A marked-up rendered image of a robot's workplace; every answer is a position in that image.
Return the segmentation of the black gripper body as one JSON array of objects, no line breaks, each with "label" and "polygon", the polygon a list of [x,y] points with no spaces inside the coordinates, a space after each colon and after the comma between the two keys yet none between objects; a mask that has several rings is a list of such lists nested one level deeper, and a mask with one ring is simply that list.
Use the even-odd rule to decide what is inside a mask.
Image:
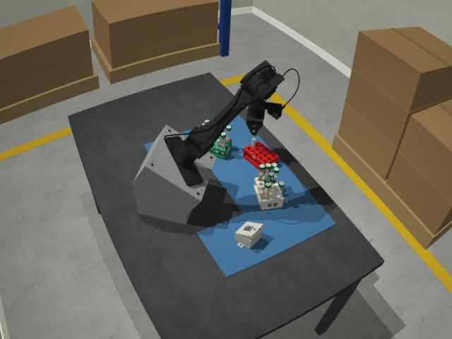
[{"label": "black gripper body", "polygon": [[[260,107],[262,107],[262,106],[260,106]],[[255,119],[256,108],[260,108],[260,107],[256,107],[256,106],[253,106],[253,105],[249,105],[248,106],[247,117],[246,117],[246,123],[247,124],[263,124],[263,120],[262,119]]]}]

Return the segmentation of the red rack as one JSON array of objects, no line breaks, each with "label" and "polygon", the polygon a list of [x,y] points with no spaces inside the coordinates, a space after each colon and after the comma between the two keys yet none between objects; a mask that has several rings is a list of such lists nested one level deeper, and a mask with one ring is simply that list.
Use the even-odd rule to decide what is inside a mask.
[{"label": "red rack", "polygon": [[[269,155],[269,153],[271,155]],[[266,165],[266,163],[278,163],[279,156],[277,156],[273,151],[264,146],[264,144],[262,144],[260,141],[257,141],[255,148],[252,148],[251,145],[244,148],[243,158],[250,162],[255,168],[260,170],[260,164]]]}]

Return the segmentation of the blue bench mat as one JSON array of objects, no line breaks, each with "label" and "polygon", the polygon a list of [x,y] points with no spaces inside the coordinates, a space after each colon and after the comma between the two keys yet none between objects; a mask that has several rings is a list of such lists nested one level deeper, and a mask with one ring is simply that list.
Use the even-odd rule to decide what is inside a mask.
[{"label": "blue bench mat", "polygon": [[[242,215],[197,232],[225,277],[250,268],[327,230],[336,223],[278,158],[277,181],[284,182],[280,208],[261,210],[254,189],[259,170],[243,158],[252,135],[237,115],[229,124],[232,148],[223,160],[216,158],[212,173],[242,211]],[[235,232],[246,222],[264,224],[261,238],[250,248],[237,246]]]}]

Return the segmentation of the white test tube rack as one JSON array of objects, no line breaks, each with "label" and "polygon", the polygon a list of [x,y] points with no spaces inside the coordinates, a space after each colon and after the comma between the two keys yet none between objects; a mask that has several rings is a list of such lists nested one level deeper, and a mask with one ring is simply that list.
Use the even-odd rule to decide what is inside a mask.
[{"label": "white test tube rack", "polygon": [[[262,184],[262,186],[260,186],[259,184]],[[254,189],[255,189],[256,196],[257,196],[259,205],[261,207],[261,210],[282,207],[283,201],[284,201],[283,194],[282,194],[281,198],[277,198],[278,188],[279,188],[278,181],[275,183],[275,186],[274,186],[275,189],[273,190],[273,194],[269,194],[268,200],[265,200],[264,195],[262,194],[263,193],[263,185],[264,185],[264,177],[261,182],[258,181],[258,177],[254,178]]]}]

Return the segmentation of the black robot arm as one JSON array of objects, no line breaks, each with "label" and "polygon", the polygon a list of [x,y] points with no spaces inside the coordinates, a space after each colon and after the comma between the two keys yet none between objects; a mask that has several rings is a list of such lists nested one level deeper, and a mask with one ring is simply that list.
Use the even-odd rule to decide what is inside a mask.
[{"label": "black robot arm", "polygon": [[[184,141],[180,136],[166,138],[165,143],[187,186],[194,186],[203,182],[194,161],[203,157],[214,146],[214,142],[219,139],[226,126],[247,106],[260,107],[263,105],[256,108],[255,119],[264,119],[265,109],[276,120],[281,117],[282,104],[266,102],[266,100],[276,91],[275,86],[278,87],[285,78],[280,73],[277,74],[271,67],[265,66],[271,65],[265,60],[248,72],[240,80],[241,88],[238,89],[231,101],[214,118],[199,128],[194,127],[189,133],[205,131],[214,126],[211,130],[189,134]],[[262,69],[263,67],[265,68]],[[259,69],[261,70],[258,71]],[[258,74],[252,76],[255,72]],[[250,76],[252,77],[249,79]],[[238,96],[248,79],[249,81]],[[239,100],[234,106],[238,97]]]}]

